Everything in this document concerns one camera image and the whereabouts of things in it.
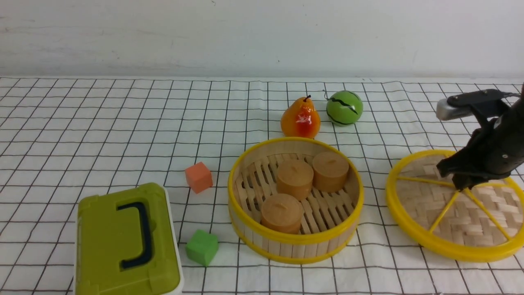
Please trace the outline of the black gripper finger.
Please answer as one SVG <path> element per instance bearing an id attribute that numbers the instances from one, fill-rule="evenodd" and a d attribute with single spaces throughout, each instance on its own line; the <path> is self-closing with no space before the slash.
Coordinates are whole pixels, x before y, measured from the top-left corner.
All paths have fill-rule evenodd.
<path id="1" fill-rule="evenodd" d="M 471 176 L 469 158 L 445 158 L 438 162 L 436 168 L 442 178 L 449 175 Z"/>

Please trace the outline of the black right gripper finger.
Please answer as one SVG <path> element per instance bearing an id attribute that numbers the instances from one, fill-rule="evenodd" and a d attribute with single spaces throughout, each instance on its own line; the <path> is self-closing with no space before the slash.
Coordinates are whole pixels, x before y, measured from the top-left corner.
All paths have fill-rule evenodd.
<path id="1" fill-rule="evenodd" d="M 497 174 L 484 170 L 457 170 L 453 172 L 453 185 L 459 191 L 466 188 L 471 189 L 494 179 L 498 179 Z"/>

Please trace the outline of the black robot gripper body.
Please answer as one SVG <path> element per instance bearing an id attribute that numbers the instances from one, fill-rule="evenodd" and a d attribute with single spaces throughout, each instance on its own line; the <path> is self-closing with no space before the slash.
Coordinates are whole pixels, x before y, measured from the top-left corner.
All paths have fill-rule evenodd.
<path id="1" fill-rule="evenodd" d="M 509 107 L 473 133 L 465 148 L 470 170 L 509 175 L 523 163 L 523 94 Z"/>

